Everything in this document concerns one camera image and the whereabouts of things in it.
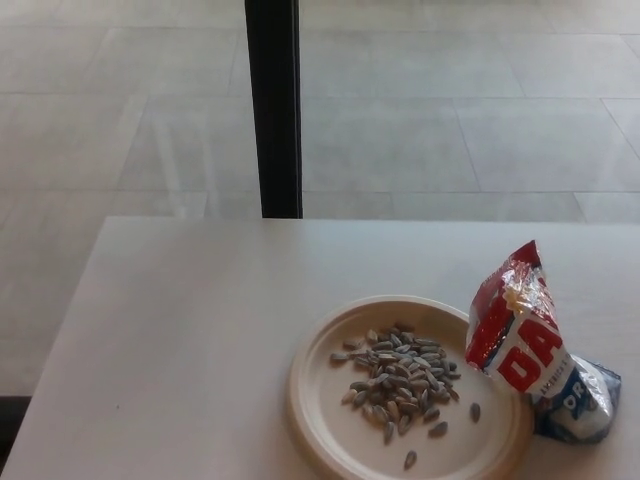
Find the white table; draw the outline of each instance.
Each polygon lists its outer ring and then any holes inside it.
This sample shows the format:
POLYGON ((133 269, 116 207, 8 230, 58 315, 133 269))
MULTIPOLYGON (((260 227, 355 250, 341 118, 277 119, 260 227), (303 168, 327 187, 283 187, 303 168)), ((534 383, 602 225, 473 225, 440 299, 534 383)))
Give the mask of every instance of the white table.
POLYGON ((536 438, 519 478, 638 478, 640 228, 162 218, 107 220, 2 478, 315 478, 283 419, 297 339, 369 295, 467 311, 531 238, 569 349, 624 384, 603 444, 536 438))

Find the tiled floor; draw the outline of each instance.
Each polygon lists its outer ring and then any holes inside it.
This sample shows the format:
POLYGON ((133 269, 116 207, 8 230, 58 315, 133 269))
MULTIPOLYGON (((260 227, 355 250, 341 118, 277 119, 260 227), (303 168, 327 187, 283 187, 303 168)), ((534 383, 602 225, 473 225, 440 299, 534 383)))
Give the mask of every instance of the tiled floor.
MULTIPOLYGON (((640 223, 637 0, 300 0, 307 217, 640 223)), ((106 215, 260 214, 242 0, 0 2, 0 394, 106 215)))

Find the black pole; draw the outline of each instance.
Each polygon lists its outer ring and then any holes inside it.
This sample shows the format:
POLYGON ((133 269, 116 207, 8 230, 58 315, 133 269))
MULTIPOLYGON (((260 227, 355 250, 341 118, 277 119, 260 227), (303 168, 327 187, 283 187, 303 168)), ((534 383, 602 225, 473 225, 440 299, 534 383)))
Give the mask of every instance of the black pole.
POLYGON ((302 218, 298 0, 245 0, 264 218, 302 218))

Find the snack bag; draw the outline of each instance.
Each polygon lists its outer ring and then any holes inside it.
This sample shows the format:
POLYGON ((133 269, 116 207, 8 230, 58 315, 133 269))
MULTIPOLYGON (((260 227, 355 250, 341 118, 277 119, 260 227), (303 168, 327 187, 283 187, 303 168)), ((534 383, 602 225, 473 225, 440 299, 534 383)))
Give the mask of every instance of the snack bag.
POLYGON ((535 241, 480 285, 465 358, 531 395, 536 433, 567 443, 598 443, 609 433, 620 376, 565 349, 535 241))

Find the paper plate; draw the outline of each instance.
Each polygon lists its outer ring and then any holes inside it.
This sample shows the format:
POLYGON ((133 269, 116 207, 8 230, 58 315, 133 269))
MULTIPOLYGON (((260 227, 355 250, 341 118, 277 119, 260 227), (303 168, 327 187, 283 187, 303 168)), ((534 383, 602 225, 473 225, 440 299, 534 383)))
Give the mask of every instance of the paper plate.
POLYGON ((373 297, 334 312, 303 342, 289 374, 288 413, 296 443, 324 477, 493 480, 513 473, 532 437, 532 411, 521 396, 464 363, 467 326, 465 314, 438 302, 373 297), (364 338, 370 328, 390 327, 397 320, 414 325, 418 336, 438 340, 462 373, 454 386, 460 401, 440 406, 440 418, 449 422, 442 438, 429 438, 429 426, 418 421, 405 436, 395 435, 384 445, 381 429, 340 402, 351 382, 368 375, 352 362, 332 366, 329 355, 343 351, 344 340, 364 338), (482 408, 477 424, 469 415, 473 402, 482 408), (405 471, 409 450, 417 452, 418 460, 405 471))

